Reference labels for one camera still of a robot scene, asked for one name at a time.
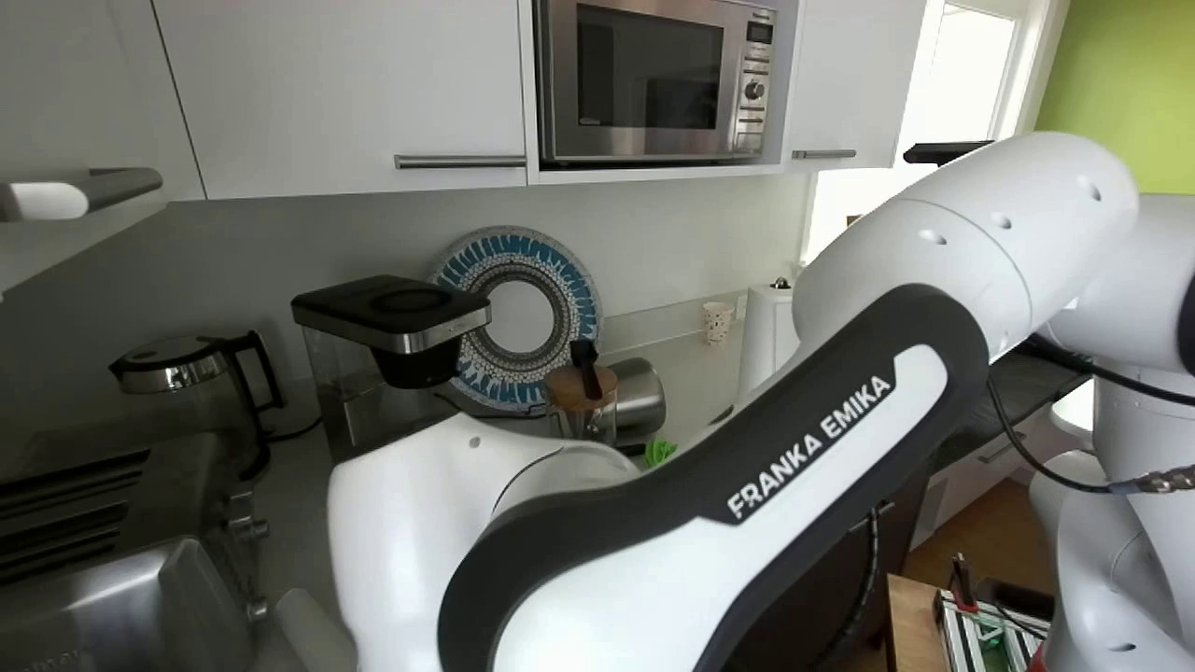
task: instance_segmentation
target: green wall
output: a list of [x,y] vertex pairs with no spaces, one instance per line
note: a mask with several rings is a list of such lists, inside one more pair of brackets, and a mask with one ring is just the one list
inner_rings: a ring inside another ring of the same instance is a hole
[[1143,192],[1195,194],[1195,0],[1071,0],[1039,126],[1108,145]]

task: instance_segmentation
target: white cabinet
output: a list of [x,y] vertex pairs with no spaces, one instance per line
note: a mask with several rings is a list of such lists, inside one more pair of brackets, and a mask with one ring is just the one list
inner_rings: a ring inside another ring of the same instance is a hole
[[[200,194],[150,0],[0,4],[0,184],[152,169]],[[69,224],[0,224],[0,295],[137,224],[160,194]]]
[[158,0],[211,197],[527,184],[518,0]]
[[889,169],[897,159],[925,0],[801,0],[786,159]]

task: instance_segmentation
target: microwave control panel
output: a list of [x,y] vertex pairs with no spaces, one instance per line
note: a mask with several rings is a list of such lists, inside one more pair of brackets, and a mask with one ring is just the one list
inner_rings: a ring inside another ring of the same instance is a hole
[[741,62],[735,110],[731,110],[731,152],[758,152],[761,126],[770,116],[770,84],[772,84],[772,10],[756,10],[749,21],[749,49]]

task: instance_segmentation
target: espresso machine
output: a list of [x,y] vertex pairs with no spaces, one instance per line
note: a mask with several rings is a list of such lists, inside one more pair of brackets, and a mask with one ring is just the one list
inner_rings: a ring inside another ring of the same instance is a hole
[[458,341],[490,298],[406,278],[368,278],[290,301],[315,365],[331,458],[345,462],[449,415]]

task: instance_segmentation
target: microwave door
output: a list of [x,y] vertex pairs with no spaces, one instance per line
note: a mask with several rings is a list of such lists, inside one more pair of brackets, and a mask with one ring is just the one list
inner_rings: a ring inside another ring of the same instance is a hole
[[548,4],[544,152],[588,159],[721,157],[735,44],[726,4]]

